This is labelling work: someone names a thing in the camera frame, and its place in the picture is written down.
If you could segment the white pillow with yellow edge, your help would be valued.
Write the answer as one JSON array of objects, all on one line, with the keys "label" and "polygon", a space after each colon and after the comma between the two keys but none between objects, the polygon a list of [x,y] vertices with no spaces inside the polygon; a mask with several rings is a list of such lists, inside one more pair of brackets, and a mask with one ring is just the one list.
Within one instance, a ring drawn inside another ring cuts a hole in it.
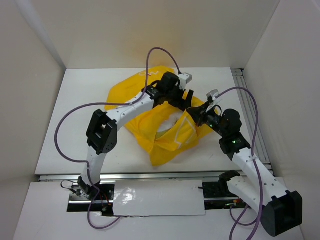
[{"label": "white pillow with yellow edge", "polygon": [[162,137],[165,133],[167,133],[170,129],[172,129],[179,119],[182,117],[182,112],[175,112],[169,116],[169,118],[161,123],[158,127],[155,138],[158,139]]}]

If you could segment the yellow pillowcase with white print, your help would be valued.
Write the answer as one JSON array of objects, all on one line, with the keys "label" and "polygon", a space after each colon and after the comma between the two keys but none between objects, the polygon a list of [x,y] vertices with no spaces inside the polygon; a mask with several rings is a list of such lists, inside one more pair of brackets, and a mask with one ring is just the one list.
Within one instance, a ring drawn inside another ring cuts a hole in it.
[{"label": "yellow pillowcase with white print", "polygon": [[[141,71],[114,85],[107,97],[108,103],[126,103],[150,85],[162,78],[164,73],[174,72],[167,66],[155,66]],[[152,166],[161,166],[182,152],[198,145],[199,140],[213,132],[207,126],[196,126],[186,111],[167,102],[132,119],[124,126],[137,143],[149,154]]]}]

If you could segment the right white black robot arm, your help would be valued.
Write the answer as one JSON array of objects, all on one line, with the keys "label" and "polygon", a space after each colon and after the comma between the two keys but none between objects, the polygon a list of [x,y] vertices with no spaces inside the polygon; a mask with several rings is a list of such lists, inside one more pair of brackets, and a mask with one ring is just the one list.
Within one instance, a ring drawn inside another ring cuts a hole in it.
[{"label": "right white black robot arm", "polygon": [[261,225],[272,237],[285,233],[303,222],[303,199],[289,191],[252,153],[252,147],[241,133],[240,114],[226,109],[221,115],[208,109],[208,103],[186,111],[197,126],[207,125],[221,136],[222,152],[236,164],[246,178],[235,170],[220,175],[218,190],[223,196],[234,194],[257,213],[254,228]]}]

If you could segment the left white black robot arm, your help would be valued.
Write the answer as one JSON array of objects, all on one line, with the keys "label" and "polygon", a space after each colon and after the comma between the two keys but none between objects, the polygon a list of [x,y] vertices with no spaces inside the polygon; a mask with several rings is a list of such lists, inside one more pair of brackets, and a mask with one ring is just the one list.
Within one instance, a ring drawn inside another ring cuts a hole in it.
[{"label": "left white black robot arm", "polygon": [[90,120],[87,136],[86,167],[78,178],[81,194],[88,200],[93,200],[99,193],[101,171],[106,155],[118,142],[118,131],[128,122],[141,114],[168,102],[173,107],[184,111],[191,106],[193,91],[183,98],[186,85],[192,80],[189,73],[174,74],[166,72],[161,80],[156,80],[145,86],[135,97],[124,105],[114,109],[96,110]]}]

